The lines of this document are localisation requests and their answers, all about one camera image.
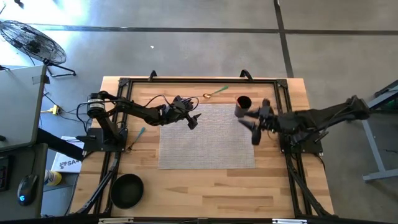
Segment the wooden table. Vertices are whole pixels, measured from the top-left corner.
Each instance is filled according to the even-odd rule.
[[[119,79],[120,77],[104,77],[101,90],[116,95]],[[293,110],[309,109],[303,79],[288,78],[287,81]],[[211,93],[224,85],[135,83],[131,99],[144,105],[154,96],[163,94],[169,101],[180,95],[197,96],[200,103],[233,104],[235,96],[246,95],[253,101],[252,108],[258,107],[263,98],[270,99],[271,106],[276,108],[274,89],[269,84],[228,84],[227,90],[209,100],[203,99],[202,94]],[[150,105],[160,104],[164,104],[161,97],[156,98]],[[138,175],[144,181],[145,192],[141,202],[134,208],[121,210],[114,206],[112,217],[294,217],[285,157],[280,153],[275,134],[270,133],[271,138],[263,134],[260,145],[254,147],[255,169],[159,170],[157,163],[160,127],[150,126],[133,116],[128,116],[127,127],[128,144],[136,138],[142,127],[145,127],[146,131],[135,143],[132,152],[122,155],[119,175]],[[103,157],[103,152],[95,152],[83,161],[72,212],[83,206],[97,187]],[[324,208],[333,213],[325,171],[320,160],[314,155],[304,154],[303,164],[308,188]],[[103,197],[101,209],[105,207],[108,189],[104,193],[106,197]],[[304,211],[301,191],[298,190],[298,194],[300,206]]]

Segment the fan stand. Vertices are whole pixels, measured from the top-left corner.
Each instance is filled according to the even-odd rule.
[[[69,76],[69,75],[76,76],[76,72],[75,72],[74,70],[69,69],[69,68],[65,68],[65,67],[60,66],[60,65],[56,65],[56,64],[50,62],[50,61],[47,60],[47,59],[44,59],[44,60],[43,60],[43,64],[47,66],[47,71],[49,71],[49,74],[51,75],[51,77],[64,77],[64,76]],[[62,69],[64,69],[64,70],[69,71],[69,72],[72,72],[72,73],[54,75],[54,74],[50,71],[49,66],[55,66],[55,67],[58,67],[58,68],[62,68]]]

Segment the gray metal stand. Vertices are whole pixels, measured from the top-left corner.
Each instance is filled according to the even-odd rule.
[[[384,93],[380,94],[378,97],[376,97],[375,99],[373,99],[368,103],[369,109],[376,109],[381,105],[383,105],[384,103],[388,103],[394,98],[397,98],[397,96],[398,96],[398,85],[390,87],[386,89]],[[398,177],[398,169],[386,170],[386,168],[384,167],[383,161],[381,160],[380,157],[379,149],[377,148],[377,144],[374,140],[374,136],[368,121],[364,120],[362,121],[362,124],[366,133],[366,137],[368,138],[370,147],[372,149],[374,159],[376,160],[377,168],[379,169],[379,172],[364,175],[363,180],[365,182],[369,182],[371,180],[380,180],[390,177]]]

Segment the black bowl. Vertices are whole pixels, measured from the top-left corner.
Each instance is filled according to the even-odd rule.
[[[134,174],[119,177],[111,188],[111,200],[121,209],[131,208],[138,204],[144,194],[144,183]]]

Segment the computer mouse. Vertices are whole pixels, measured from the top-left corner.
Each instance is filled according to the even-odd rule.
[[[22,206],[30,205],[36,197],[36,188],[39,176],[30,174],[25,176],[18,186],[18,203]]]

